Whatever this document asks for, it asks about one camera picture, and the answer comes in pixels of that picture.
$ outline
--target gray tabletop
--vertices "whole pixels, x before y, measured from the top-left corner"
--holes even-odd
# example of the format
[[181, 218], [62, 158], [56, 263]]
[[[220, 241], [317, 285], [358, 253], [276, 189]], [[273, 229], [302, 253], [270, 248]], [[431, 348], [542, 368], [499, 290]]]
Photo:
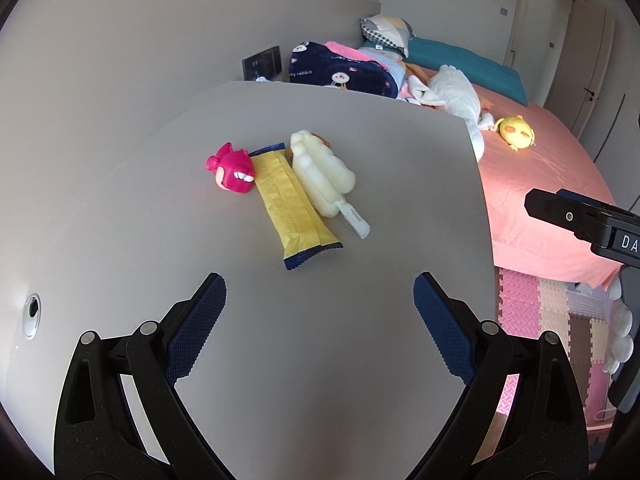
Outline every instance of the gray tabletop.
[[[15, 335], [6, 405], [52, 466], [58, 399], [79, 335], [126, 335], [190, 298], [209, 272], [225, 310], [177, 391], [239, 480], [405, 478], [462, 392], [415, 310], [431, 271], [480, 319], [494, 316], [490, 232], [463, 121], [336, 89], [229, 83], [194, 99], [105, 179], [31, 276], [36, 337]], [[256, 189], [219, 189], [204, 161], [308, 129], [357, 177], [360, 240], [286, 271]], [[161, 456], [130, 380], [148, 450]]]

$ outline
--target yellow chick plush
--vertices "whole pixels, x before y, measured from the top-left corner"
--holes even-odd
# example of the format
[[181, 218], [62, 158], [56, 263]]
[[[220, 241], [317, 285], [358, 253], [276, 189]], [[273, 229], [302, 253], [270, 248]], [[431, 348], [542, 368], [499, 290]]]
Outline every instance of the yellow chick plush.
[[521, 115], [498, 119], [495, 123], [495, 129], [500, 132], [502, 138], [514, 152], [528, 148], [536, 140], [531, 126]]

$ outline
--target pink bed sheet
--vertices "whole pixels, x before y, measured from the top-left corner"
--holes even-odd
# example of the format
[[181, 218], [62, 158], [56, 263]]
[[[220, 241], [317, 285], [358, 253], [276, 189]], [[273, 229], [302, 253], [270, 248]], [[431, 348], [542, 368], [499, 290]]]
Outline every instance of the pink bed sheet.
[[587, 282], [592, 287], [608, 283], [620, 264], [596, 256], [590, 245], [573, 233], [530, 218], [524, 209], [525, 195], [534, 187], [554, 193], [565, 188], [614, 203], [589, 155], [548, 110], [536, 105], [524, 107], [486, 88], [474, 87], [478, 95], [494, 104], [491, 114], [496, 120], [522, 115], [536, 135], [534, 146], [514, 152], [498, 133], [482, 132], [485, 149], [479, 169], [494, 264], [549, 280]]

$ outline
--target pink toy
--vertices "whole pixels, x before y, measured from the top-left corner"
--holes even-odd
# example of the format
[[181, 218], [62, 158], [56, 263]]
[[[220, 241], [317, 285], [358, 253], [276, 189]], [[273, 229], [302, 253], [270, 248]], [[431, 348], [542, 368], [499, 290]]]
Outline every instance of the pink toy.
[[231, 142], [207, 159], [205, 168], [216, 175], [216, 184], [236, 193], [248, 193], [255, 180], [254, 165], [247, 150], [234, 150]]

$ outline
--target silver screw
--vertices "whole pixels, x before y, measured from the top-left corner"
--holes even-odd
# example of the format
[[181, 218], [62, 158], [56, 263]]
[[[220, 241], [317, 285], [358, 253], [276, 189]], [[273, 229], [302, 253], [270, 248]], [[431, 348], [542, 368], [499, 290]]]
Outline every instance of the silver screw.
[[557, 345], [560, 342], [560, 340], [558, 339], [558, 336], [554, 332], [547, 332], [545, 334], [545, 339], [548, 343], [551, 343], [552, 345]]
[[158, 328], [158, 324], [155, 321], [147, 321], [140, 327], [140, 333], [142, 335], [151, 335]]
[[83, 345], [88, 345], [95, 339], [95, 334], [93, 332], [85, 332], [80, 336], [80, 342]]
[[496, 335], [498, 333], [498, 326], [493, 321], [485, 321], [482, 323], [482, 331], [488, 335]]

